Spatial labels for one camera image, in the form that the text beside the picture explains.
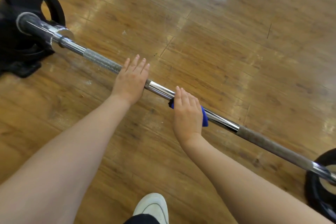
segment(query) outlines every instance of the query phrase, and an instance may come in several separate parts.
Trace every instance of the wooden floor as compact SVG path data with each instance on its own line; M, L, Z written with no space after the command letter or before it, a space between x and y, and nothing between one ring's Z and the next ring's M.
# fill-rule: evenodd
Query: wooden floor
M335 0L59 0L77 42L196 95L210 110L308 158L336 146ZM68 53L27 79L0 78L0 182L97 107L115 75ZM147 193L171 223L235 223L172 132L167 101L144 92L108 145L76 223L122 223ZM210 124L223 153L304 201L305 172Z

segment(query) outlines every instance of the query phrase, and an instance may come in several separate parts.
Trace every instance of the left hand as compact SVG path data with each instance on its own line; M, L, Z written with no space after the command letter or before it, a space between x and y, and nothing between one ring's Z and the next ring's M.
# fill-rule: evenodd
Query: left hand
M126 100L130 106L141 98L149 74L149 64L146 65L146 59L142 59L138 64L139 58L140 56L137 55L131 63L129 58L126 60L115 80L111 94L112 97Z

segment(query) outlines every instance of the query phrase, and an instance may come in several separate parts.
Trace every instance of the blue wrist strap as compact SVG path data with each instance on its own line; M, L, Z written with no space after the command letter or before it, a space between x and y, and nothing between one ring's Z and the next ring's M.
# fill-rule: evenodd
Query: blue wrist strap
M174 109L174 99L173 98L169 101L168 105L169 105L170 108ZM208 116L205 113L205 110L204 110L203 107L202 107L202 113L203 113L203 123L202 123L202 126L203 127L207 127L209 125L208 124Z

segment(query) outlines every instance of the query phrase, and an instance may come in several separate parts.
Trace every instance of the white sneaker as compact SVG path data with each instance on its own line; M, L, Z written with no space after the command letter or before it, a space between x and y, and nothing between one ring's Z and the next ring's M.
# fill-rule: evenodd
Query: white sneaker
M140 200L133 216L141 213L152 215L160 224L169 224L167 203L159 193L150 193Z

